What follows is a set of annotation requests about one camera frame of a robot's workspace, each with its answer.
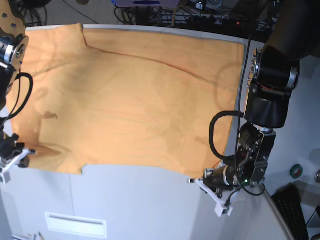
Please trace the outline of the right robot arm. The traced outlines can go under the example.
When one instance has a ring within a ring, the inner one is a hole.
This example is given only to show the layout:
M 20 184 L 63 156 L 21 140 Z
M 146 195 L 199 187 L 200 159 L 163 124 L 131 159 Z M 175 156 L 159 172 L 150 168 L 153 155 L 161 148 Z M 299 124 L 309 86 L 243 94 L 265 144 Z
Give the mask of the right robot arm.
M 17 107 L 20 95 L 8 116 L 0 118 L 0 182 L 7 184 L 10 180 L 10 170 L 17 165 L 19 168 L 28 168 L 29 155 L 36 151 L 25 147 L 19 142 L 15 133 L 9 135 L 5 132 L 5 124 L 16 117 L 26 106 L 30 99 L 34 81 L 30 74 L 21 72 L 29 37 L 26 35 L 26 25 L 23 15 L 19 12 L 13 0 L 0 2 L 0 109 L 7 104 L 7 95 L 16 80 L 21 78 L 29 80 L 29 89 L 20 107 Z

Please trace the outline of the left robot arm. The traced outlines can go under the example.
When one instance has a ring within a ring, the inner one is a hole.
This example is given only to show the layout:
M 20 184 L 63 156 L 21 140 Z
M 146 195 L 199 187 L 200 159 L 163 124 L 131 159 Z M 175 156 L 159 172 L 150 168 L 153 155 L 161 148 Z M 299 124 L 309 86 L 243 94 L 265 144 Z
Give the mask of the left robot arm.
M 240 190 L 264 183 L 276 130 L 285 125 L 292 92 L 299 82 L 301 60 L 319 43 L 319 1 L 284 1 L 270 37 L 252 56 L 245 110 L 221 111 L 209 125 L 209 146 L 222 166 L 206 168 L 193 182 L 215 201 L 217 216 L 232 213 L 232 201 Z M 220 154 L 214 144 L 215 125 L 223 117 L 246 121 L 237 126 L 230 156 Z

